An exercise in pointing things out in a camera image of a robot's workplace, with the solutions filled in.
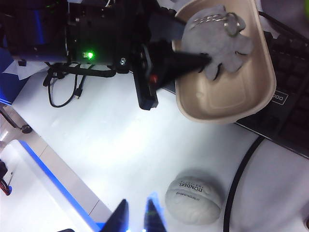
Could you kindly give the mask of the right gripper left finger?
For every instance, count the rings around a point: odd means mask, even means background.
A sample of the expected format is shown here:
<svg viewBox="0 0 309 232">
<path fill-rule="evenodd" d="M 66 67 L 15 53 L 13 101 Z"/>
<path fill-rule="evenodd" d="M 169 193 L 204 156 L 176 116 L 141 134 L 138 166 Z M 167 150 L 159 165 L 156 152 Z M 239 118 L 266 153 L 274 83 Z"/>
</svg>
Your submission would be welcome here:
<svg viewBox="0 0 309 232">
<path fill-rule="evenodd" d="M 123 199 L 103 227 L 104 232 L 126 232 L 128 230 L 128 202 Z"/>
</svg>

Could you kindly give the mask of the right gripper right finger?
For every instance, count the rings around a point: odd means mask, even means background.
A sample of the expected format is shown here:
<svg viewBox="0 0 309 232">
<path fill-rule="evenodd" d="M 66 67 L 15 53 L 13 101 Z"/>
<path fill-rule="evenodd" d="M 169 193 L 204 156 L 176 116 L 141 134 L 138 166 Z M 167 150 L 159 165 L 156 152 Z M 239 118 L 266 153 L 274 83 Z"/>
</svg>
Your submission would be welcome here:
<svg viewBox="0 0 309 232">
<path fill-rule="evenodd" d="M 166 232 L 165 222 L 162 215 L 162 208 L 159 204 L 158 194 L 151 193 L 147 197 L 144 213 L 144 232 Z"/>
</svg>

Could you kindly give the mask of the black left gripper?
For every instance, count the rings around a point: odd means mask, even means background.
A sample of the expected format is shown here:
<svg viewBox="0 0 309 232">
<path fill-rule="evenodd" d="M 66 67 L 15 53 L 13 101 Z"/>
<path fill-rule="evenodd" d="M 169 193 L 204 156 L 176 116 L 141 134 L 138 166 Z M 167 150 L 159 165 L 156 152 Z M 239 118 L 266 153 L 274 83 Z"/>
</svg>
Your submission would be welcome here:
<svg viewBox="0 0 309 232">
<path fill-rule="evenodd" d="M 68 4 L 67 49 L 69 61 L 106 65 L 116 73 L 133 73 L 139 107 L 151 110 L 158 100 L 149 86 L 152 63 L 140 21 L 140 1 L 117 0 L 105 6 L 97 0 Z M 148 21 L 151 41 L 180 40 L 186 22 L 168 11 L 152 12 Z"/>
</svg>

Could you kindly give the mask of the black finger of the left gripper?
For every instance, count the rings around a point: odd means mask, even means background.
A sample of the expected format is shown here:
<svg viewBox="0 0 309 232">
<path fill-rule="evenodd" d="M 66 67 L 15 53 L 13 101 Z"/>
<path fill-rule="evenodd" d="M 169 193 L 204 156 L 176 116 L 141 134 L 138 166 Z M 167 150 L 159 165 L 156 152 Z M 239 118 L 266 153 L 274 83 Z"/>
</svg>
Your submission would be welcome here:
<svg viewBox="0 0 309 232">
<path fill-rule="evenodd" d="M 158 90 L 169 82 L 193 71 L 202 71 L 211 62 L 207 54 L 174 51 L 171 43 L 160 41 L 150 44 L 152 70 L 150 88 Z"/>
</svg>

